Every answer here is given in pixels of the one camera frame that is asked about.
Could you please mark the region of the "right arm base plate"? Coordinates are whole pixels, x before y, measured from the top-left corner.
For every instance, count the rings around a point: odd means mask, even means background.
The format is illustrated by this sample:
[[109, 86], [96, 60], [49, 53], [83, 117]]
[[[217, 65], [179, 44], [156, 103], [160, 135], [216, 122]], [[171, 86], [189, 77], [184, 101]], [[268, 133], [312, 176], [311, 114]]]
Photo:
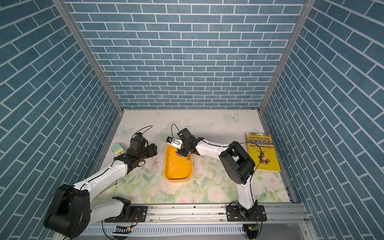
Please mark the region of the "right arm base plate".
[[262, 205], [253, 205], [249, 210], [242, 206], [226, 206], [228, 222], [266, 222], [267, 215], [265, 207]]

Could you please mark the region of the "yellow plastic storage box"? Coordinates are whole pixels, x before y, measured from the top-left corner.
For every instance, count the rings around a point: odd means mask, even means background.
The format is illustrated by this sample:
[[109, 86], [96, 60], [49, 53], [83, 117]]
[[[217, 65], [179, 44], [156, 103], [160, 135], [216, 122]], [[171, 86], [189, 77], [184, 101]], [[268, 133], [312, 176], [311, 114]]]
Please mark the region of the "yellow plastic storage box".
[[186, 161], [186, 157], [177, 154], [177, 148], [167, 146], [165, 154], [164, 177], [169, 182], [179, 183], [188, 181], [193, 175], [193, 157]]

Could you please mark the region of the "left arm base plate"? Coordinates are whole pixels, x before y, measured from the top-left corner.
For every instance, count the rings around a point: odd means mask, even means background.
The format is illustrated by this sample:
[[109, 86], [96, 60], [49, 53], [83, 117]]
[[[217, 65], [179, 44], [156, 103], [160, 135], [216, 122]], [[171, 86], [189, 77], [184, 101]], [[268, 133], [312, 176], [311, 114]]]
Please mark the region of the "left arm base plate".
[[147, 206], [133, 206], [123, 209], [117, 217], [111, 217], [104, 220], [105, 223], [143, 223], [147, 217]]

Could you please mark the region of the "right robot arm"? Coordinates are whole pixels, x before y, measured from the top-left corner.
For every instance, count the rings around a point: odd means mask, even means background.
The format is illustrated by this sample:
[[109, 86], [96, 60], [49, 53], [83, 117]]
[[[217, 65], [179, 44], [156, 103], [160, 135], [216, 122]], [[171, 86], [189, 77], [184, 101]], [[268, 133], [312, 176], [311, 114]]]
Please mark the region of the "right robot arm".
[[178, 140], [168, 137], [167, 143], [177, 148], [179, 155], [186, 157], [188, 154], [196, 154], [221, 161], [229, 178], [237, 184], [240, 215], [246, 221], [254, 218], [257, 200], [253, 197], [251, 181], [256, 165], [241, 144], [236, 141], [227, 145], [212, 143], [204, 138], [195, 138], [186, 128], [179, 131], [177, 135]]

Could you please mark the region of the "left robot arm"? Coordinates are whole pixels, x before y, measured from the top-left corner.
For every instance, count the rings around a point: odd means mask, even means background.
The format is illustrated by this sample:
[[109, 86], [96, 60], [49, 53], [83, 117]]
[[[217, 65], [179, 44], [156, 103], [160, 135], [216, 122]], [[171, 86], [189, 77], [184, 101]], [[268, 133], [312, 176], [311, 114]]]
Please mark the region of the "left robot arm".
[[81, 182], [63, 184], [56, 190], [44, 219], [44, 227], [73, 239], [88, 225], [99, 221], [121, 223], [132, 220], [134, 214], [128, 199], [116, 196], [95, 205], [92, 201], [107, 187], [157, 153], [155, 144], [149, 144], [141, 133], [136, 134], [128, 150], [114, 157], [111, 164]]

